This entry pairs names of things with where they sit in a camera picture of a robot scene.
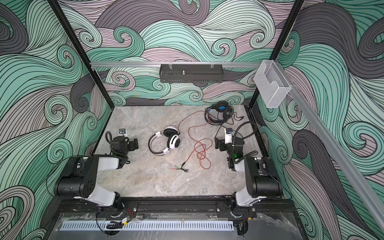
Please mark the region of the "white black headphones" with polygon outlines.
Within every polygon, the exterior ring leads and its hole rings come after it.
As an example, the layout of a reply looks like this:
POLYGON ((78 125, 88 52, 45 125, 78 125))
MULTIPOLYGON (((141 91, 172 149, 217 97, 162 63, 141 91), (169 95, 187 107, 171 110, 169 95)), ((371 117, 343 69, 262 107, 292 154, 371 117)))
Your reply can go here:
POLYGON ((176 129, 173 126, 168 126, 163 131, 156 132, 150 137, 148 141, 148 148, 153 155, 164 156, 164 155, 167 155, 171 150, 177 149, 180 146, 180 143, 181 143, 181 138, 180 138, 180 132, 178 131, 178 129, 176 129), (159 137, 167 138, 167 146, 162 151, 155 152, 152 149, 152 143, 156 138, 159 138, 159 137))

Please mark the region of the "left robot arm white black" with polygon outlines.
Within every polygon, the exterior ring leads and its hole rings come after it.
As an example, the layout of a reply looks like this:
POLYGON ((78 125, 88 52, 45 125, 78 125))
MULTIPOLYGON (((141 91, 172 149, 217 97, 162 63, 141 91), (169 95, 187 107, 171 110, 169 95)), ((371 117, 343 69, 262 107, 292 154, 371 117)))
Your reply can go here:
POLYGON ((83 199, 99 207, 112 207, 119 211, 123 203, 119 193, 109 191, 97 184, 99 172, 119 170, 130 163, 128 153, 139 148, 137 139, 130 140, 125 129, 112 137, 106 132, 105 138, 110 154, 72 156, 67 161, 54 186, 54 196, 60 199, 83 199))

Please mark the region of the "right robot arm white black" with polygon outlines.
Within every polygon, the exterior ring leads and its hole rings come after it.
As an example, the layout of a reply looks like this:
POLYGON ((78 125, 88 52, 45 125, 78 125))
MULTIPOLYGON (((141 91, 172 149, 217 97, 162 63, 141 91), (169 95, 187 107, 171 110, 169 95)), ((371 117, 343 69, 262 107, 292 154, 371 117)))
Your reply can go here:
POLYGON ((225 128, 225 138, 215 138, 215 148, 228 154, 228 167, 245 174, 245 187, 231 197, 230 209, 252 207, 264 200, 277 200, 283 186, 270 158, 258 158, 258 151, 244 153, 245 140, 256 133, 257 124, 247 121, 237 129, 225 128))

